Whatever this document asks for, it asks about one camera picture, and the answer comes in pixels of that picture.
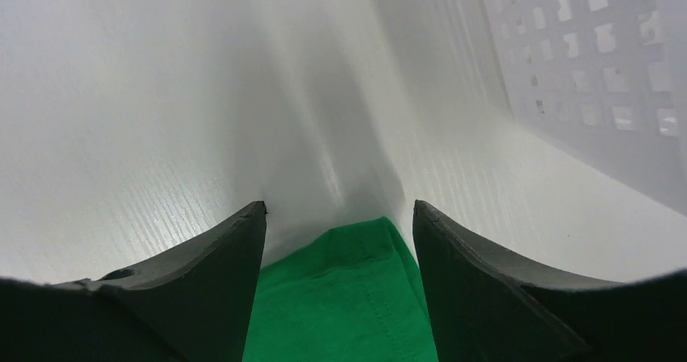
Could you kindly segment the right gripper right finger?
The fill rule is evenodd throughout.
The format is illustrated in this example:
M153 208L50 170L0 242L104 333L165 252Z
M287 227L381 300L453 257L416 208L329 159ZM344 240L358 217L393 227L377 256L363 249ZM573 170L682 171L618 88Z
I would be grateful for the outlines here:
M683 361L686 273L631 283L531 260L416 201L412 235L441 361Z

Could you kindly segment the green t-shirt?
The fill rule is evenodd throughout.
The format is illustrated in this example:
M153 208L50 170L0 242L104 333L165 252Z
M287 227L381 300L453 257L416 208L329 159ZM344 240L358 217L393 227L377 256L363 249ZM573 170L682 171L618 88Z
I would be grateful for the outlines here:
M420 270L388 218L333 228L262 268L246 361L435 361Z

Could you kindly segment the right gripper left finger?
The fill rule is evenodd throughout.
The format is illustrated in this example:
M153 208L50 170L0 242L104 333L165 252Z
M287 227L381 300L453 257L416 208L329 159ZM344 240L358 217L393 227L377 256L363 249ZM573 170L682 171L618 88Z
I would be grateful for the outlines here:
M1 281L4 361L239 361L267 230L264 202L97 279Z

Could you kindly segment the white plastic basket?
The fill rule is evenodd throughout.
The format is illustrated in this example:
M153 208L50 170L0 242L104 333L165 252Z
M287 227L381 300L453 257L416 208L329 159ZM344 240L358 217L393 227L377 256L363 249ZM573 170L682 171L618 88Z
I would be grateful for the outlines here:
M515 116L686 211L686 0L484 0Z

